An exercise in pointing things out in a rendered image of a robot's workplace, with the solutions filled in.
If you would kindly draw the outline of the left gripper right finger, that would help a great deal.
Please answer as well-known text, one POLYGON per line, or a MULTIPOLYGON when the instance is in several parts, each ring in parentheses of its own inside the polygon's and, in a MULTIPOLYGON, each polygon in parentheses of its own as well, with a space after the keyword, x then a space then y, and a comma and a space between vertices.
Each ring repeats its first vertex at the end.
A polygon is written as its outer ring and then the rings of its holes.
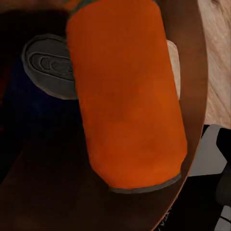
POLYGON ((216 145, 231 166, 231 129, 219 130, 216 145))

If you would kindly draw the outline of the trash can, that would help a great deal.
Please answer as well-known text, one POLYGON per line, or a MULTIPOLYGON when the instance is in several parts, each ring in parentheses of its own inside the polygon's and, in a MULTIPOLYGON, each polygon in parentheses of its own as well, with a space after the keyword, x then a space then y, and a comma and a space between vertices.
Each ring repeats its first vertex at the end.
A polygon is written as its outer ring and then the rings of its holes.
MULTIPOLYGON (((154 231, 176 202, 204 132, 209 65, 197 0, 156 0, 178 50, 188 152, 172 186, 120 194, 91 169, 80 110, 43 142, 25 143, 0 185, 0 231, 154 231)), ((0 72, 34 36, 66 37, 82 0, 0 0, 0 72)))

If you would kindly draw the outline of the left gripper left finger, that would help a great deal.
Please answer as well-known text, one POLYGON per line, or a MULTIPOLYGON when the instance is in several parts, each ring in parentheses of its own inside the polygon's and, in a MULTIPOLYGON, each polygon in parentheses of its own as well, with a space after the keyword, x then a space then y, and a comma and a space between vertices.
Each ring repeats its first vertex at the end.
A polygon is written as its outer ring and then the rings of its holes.
POLYGON ((0 185, 25 145, 22 130, 11 129, 0 134, 0 185))

